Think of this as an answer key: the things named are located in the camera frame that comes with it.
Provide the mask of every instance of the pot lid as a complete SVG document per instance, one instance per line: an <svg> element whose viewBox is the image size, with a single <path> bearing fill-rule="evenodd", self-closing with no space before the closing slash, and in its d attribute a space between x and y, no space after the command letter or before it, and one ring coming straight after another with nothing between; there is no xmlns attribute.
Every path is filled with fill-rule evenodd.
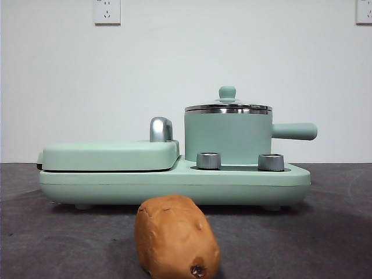
<svg viewBox="0 0 372 279"><path fill-rule="evenodd" d="M267 110L272 111L270 106L255 105L248 102L243 102L235 99L237 90L233 86L222 86L219 90L220 98L209 103L204 103L196 106L188 106L186 112L202 109L252 109L252 110Z"/></svg>

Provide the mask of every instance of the potato skin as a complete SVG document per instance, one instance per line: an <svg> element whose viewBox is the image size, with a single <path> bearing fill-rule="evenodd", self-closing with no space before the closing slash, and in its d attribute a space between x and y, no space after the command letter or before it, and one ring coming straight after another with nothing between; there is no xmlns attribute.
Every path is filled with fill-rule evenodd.
<svg viewBox="0 0 372 279"><path fill-rule="evenodd" d="M192 199L181 195L148 199L135 219L135 243L142 267L153 279L211 279L220 248Z"/></svg>

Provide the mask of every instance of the wall outlet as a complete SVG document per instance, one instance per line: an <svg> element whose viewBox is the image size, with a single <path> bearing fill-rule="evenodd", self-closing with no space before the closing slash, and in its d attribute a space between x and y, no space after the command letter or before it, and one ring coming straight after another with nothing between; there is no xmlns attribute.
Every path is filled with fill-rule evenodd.
<svg viewBox="0 0 372 279"><path fill-rule="evenodd" d="M95 24L120 24L121 0L94 0Z"/></svg>
<svg viewBox="0 0 372 279"><path fill-rule="evenodd" d="M356 24L372 24L372 0L356 0Z"/></svg>

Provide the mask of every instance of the stainless steel rim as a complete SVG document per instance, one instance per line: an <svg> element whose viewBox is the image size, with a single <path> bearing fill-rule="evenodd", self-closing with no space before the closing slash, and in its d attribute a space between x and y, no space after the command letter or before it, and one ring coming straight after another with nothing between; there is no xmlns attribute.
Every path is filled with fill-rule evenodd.
<svg viewBox="0 0 372 279"><path fill-rule="evenodd" d="M270 110L263 109L198 109L198 110L186 110L185 115L188 114L203 114L203 113L246 113L249 115L272 115L273 112Z"/></svg>
<svg viewBox="0 0 372 279"><path fill-rule="evenodd" d="M185 111L190 110L205 110L205 109L254 109L254 110L273 110L271 106L262 105L244 105L241 103L214 103L210 105L198 105L198 106L188 106Z"/></svg>

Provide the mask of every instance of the pot handle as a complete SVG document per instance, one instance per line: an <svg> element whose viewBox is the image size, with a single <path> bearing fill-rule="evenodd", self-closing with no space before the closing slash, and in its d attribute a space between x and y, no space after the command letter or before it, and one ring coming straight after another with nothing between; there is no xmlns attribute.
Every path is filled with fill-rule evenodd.
<svg viewBox="0 0 372 279"><path fill-rule="evenodd" d="M278 123L273 124L273 138L308 140L316 138L317 127L313 123Z"/></svg>

